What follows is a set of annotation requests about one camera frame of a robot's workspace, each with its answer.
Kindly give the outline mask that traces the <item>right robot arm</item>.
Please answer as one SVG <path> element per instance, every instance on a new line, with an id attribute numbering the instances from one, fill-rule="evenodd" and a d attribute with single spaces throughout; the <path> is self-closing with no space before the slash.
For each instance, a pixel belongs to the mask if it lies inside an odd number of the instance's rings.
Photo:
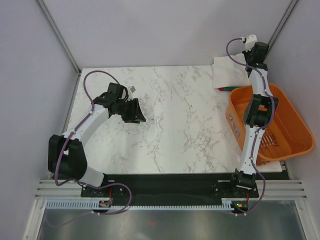
<path id="1" fill-rule="evenodd" d="M 247 190 L 253 191 L 258 173 L 256 163 L 260 142 L 266 128 L 273 121 L 278 98 L 274 97 L 267 80 L 268 68 L 264 56 L 245 50 L 245 70 L 252 86 L 252 97 L 247 105 L 243 121 L 245 139 L 240 162 L 232 174 L 229 191 L 235 197 L 242 196 Z"/>

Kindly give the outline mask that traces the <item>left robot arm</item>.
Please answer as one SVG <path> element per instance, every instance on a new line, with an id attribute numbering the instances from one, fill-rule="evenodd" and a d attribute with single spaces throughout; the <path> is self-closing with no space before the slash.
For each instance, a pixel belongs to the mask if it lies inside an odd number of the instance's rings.
<path id="1" fill-rule="evenodd" d="M 88 166 L 85 145 L 96 130 L 111 116 L 118 115 L 125 123 L 146 121 L 137 98 L 119 98 L 108 93 L 91 101 L 91 109 L 72 129 L 62 135 L 52 135 L 48 142 L 48 170 L 54 173 L 57 186 L 75 181 L 92 187 L 99 197 L 106 196 L 110 185 L 105 174 Z"/>

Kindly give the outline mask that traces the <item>white coca-cola t-shirt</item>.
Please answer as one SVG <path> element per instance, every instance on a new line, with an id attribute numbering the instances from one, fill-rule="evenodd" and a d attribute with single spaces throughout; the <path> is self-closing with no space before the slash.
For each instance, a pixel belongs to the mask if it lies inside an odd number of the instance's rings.
<path id="1" fill-rule="evenodd" d="M 212 64 L 213 88 L 249 86 L 245 66 L 232 61 L 228 56 L 215 57 Z"/>

